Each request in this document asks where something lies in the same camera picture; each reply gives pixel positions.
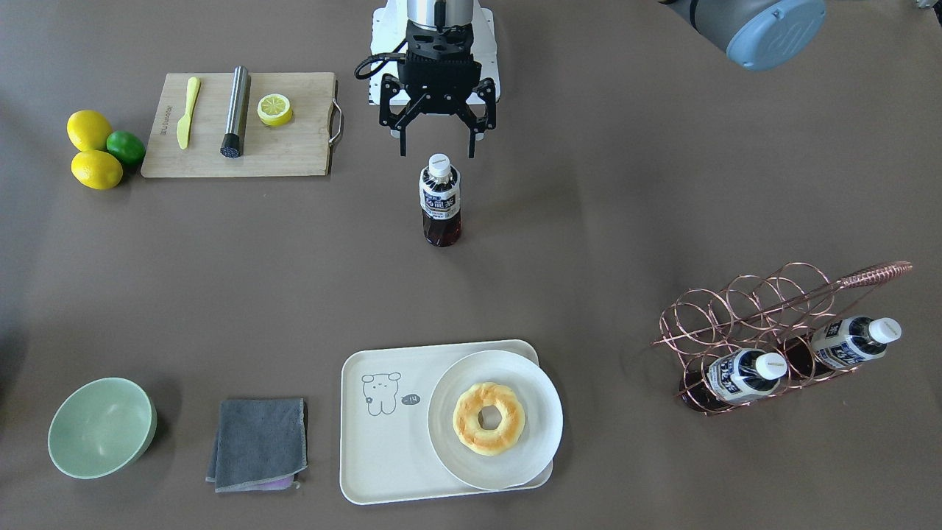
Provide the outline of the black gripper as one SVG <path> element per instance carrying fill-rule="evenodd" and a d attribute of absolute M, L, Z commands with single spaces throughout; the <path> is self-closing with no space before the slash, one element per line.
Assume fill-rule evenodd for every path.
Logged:
<path fill-rule="evenodd" d="M 379 122 L 398 137 L 407 155 L 409 124 L 420 114 L 458 116 L 469 130 L 468 158 L 475 142 L 497 126 L 492 78 L 481 78 L 482 66 L 471 53 L 472 24 L 426 28 L 408 21 L 405 53 L 396 58 L 398 75 L 380 81 Z"/>

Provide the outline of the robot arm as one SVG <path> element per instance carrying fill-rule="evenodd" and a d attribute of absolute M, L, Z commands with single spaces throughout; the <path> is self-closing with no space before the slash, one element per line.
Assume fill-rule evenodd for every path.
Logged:
<path fill-rule="evenodd" d="M 669 1 L 697 33 L 749 71 L 773 69 L 817 35 L 822 1 Z M 407 152 L 407 128 L 421 115 L 456 116 L 468 155 L 497 127 L 501 95 L 492 11 L 478 1 L 389 1 L 372 17 L 370 56 L 355 70 L 368 81 L 379 124 Z"/>

